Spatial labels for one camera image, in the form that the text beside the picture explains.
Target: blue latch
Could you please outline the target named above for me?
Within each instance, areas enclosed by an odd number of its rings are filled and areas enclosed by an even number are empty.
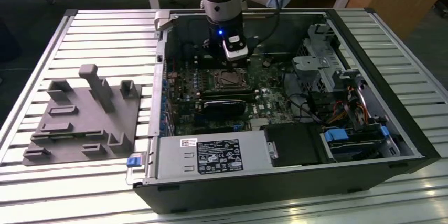
[[[233,131],[238,131],[242,126],[239,124],[233,125]]]
[[[326,142],[347,140],[345,129],[329,129],[323,133],[323,137]]]
[[[126,167],[139,167],[141,166],[141,157],[129,157]]]
[[[385,126],[381,126],[381,133],[382,133],[383,138],[386,138],[390,135],[389,130],[386,129]]]

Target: black case side panel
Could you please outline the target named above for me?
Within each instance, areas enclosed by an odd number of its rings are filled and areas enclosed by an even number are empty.
[[[155,213],[167,214],[367,190],[422,162],[411,160],[163,185],[134,185],[133,190]]]
[[[425,134],[422,133],[422,130],[419,129],[413,118],[410,117],[407,110],[405,109],[397,95],[394,94],[390,86],[383,80],[379,71],[377,70],[367,55],[365,54],[362,47],[358,44],[354,36],[351,35],[349,28],[345,26],[345,23],[337,12],[333,9],[329,9],[326,10],[326,14],[333,21],[338,33],[341,34],[341,37],[347,44],[347,49],[351,51],[354,58],[366,73],[367,78],[373,82],[377,92],[379,93],[383,102],[386,103],[397,121],[399,122],[399,125],[406,135],[409,136],[414,147],[418,149],[421,155],[431,159],[431,162],[429,162],[427,164],[433,163],[439,159],[439,155],[431,143],[429,142]]]

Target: warning label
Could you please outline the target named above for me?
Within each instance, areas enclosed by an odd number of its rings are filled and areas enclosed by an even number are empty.
[[[237,139],[197,142],[197,167],[199,174],[234,172],[242,169]]]

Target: gray plastic base plate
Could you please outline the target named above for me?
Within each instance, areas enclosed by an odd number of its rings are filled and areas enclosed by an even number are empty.
[[[49,101],[31,142],[23,152],[25,166],[126,158],[133,152],[139,107],[137,95],[123,99],[119,86],[110,86],[114,110],[105,113],[90,88],[62,91],[67,101]]]

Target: floor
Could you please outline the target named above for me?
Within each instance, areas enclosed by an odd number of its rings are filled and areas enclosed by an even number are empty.
[[[198,0],[159,0],[162,8],[195,8]],[[0,0],[0,18],[21,46],[21,56],[0,63],[0,126],[19,95],[66,9],[146,9],[147,0]],[[448,20],[430,11],[405,41],[448,88]]]

